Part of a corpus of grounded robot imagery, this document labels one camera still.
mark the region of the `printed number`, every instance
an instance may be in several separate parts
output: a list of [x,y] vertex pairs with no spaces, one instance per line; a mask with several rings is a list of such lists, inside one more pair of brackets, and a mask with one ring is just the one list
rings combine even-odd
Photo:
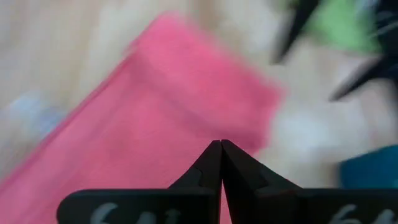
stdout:
[[336,215],[331,218],[329,224],[361,224],[359,220],[356,219],[345,219],[342,220],[349,212],[356,210],[356,205],[346,205],[341,208]]
[[[109,224],[105,223],[104,220],[109,213],[117,207],[118,205],[115,203],[105,203],[100,205],[93,212],[90,224]],[[165,224],[177,224],[181,212],[176,209],[170,209],[165,214],[167,216]],[[142,212],[136,224],[156,224],[156,215],[152,212]]]
[[[343,219],[349,212],[356,210],[356,205],[345,205],[331,219],[329,224],[362,224],[357,219]],[[394,221],[395,214],[392,210],[385,209],[372,224],[398,224]]]
[[103,222],[104,219],[108,216],[108,214],[117,208],[118,205],[115,203],[105,203],[100,205],[92,214],[90,219],[90,224],[108,224]]

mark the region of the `pink paper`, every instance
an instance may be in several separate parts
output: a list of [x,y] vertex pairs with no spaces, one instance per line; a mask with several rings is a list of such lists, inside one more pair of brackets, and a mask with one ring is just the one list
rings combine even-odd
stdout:
[[[266,142],[279,89],[178,17],[131,54],[0,186],[1,223],[56,223],[80,189],[166,188],[214,139]],[[223,213],[222,223],[228,223]]]

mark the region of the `light wood surface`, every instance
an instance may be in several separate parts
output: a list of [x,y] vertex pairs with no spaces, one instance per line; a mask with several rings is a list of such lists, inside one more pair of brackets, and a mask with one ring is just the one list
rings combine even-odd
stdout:
[[[38,91],[69,111],[124,57],[129,42],[167,10],[196,20],[220,43],[287,90],[272,141],[256,157],[303,187],[335,186],[336,163],[396,143],[396,119],[385,86],[345,101],[328,97],[371,57],[303,38],[285,65],[271,65],[289,14],[274,0],[15,0],[0,2],[0,108]],[[0,176],[38,137],[22,121],[1,120]]]

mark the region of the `blue object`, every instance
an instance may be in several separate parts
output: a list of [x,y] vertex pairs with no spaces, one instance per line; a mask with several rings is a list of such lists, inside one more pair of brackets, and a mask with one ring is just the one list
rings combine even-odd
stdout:
[[340,184],[344,189],[398,188],[398,146],[387,146],[375,152],[340,164]]

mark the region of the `scissor blade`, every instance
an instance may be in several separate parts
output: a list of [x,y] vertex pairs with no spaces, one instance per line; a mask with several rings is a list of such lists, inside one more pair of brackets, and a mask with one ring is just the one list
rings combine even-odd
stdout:
[[373,64],[365,72],[360,72],[359,75],[347,85],[340,88],[332,97],[332,101],[340,100],[343,97],[349,95],[353,91],[357,90],[365,83],[377,79],[377,78],[393,78],[392,73],[389,70],[394,66],[392,58],[383,57]]
[[283,41],[280,45],[280,50],[278,50],[275,57],[275,63],[281,63],[293,43],[298,39],[303,28],[307,24],[311,15],[318,7],[320,0],[300,0],[297,8],[295,10],[295,15],[293,21],[289,27],[289,30],[284,35]]

